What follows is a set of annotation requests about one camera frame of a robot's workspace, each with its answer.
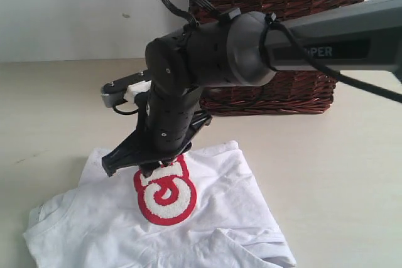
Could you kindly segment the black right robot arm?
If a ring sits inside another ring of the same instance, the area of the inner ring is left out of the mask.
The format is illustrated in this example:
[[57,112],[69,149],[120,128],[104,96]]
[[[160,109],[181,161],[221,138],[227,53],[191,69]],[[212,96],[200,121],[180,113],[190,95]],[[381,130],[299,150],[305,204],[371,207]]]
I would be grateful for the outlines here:
[[108,176],[138,166],[150,176],[188,151],[211,121],[197,109],[202,91],[260,87],[279,71],[318,70],[359,90],[401,102],[401,94],[344,75],[381,70],[401,77],[401,0],[371,0],[298,19],[233,10],[219,21],[150,42],[136,128],[102,158]]

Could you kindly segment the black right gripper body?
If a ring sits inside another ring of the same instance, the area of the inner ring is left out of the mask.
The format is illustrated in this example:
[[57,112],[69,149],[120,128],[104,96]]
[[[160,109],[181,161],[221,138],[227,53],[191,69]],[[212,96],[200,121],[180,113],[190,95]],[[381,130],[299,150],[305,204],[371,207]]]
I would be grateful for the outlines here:
[[212,121],[206,110],[198,108],[201,94],[201,88],[193,88],[174,97],[152,88],[134,97],[140,161],[171,161],[191,148],[192,139]]

